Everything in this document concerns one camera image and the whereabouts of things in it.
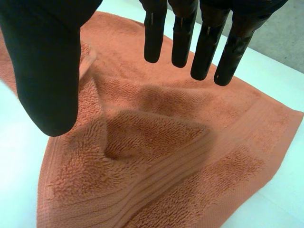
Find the white surface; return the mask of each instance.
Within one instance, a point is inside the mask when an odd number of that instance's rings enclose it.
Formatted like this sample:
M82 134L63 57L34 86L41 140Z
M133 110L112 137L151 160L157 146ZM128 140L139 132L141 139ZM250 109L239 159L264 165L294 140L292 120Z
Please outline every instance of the white surface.
M104 0L99 10L143 22L138 0ZM172 38L168 11L165 35ZM191 51L200 25L196 24ZM217 64L226 38L213 60ZM285 105L304 111L304 75L248 49L236 71L242 80ZM48 137L26 115L14 94L0 82L0 228L34 228L39 169ZM275 177L247 200L223 228L304 228L304 123Z

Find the gray floor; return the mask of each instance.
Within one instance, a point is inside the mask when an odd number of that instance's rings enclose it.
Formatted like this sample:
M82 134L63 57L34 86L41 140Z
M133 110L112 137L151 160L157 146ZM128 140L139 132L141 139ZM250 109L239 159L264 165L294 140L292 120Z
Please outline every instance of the gray floor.
M304 73L304 0L289 0L258 29L249 47ZM202 23L200 10L197 22ZM232 13L223 35L228 36Z

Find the robotic hand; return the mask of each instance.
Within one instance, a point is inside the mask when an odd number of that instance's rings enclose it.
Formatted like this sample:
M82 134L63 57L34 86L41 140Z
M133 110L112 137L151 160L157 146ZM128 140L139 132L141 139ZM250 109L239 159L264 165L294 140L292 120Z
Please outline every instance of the robotic hand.
M226 86L231 81L254 32L288 0L169 0L176 15L171 57L176 67L184 67L187 63L198 1L203 24L190 74L196 80L206 78L228 14L232 10L232 28L214 75L217 85ZM155 63L162 47L167 1L140 2L146 11L144 57L146 61Z
M250 39L287 0L200 0L203 25L191 76L206 77L227 15L233 25L216 70L215 82L227 85ZM24 109L49 136L68 132L78 111L80 27L102 0L0 0L0 27ZM144 57L158 61L167 0L140 0L146 11ZM176 15L172 63L187 63L198 0L169 0Z

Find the orange towel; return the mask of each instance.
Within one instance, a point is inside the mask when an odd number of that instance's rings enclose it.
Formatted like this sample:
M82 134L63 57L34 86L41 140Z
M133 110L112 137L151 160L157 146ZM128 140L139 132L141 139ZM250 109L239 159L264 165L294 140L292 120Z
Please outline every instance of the orange towel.
M96 12L81 36L78 120L49 139L38 228L218 228L271 180L303 113L238 78L215 85L215 66L191 79L193 53L175 68L166 37L145 62L141 23ZM4 49L0 77L16 91Z

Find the textured towel pile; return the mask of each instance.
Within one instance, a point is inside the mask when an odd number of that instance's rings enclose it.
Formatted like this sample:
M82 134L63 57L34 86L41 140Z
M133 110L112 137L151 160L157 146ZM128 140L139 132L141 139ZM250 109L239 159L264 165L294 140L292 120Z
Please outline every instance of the textured towel pile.
M168 38L145 62L141 23L96 12L81 36L78 120L49 139L38 228L218 228L271 180L303 113L215 85L215 66L191 79L193 53L175 68ZM2 37L0 77L16 92Z

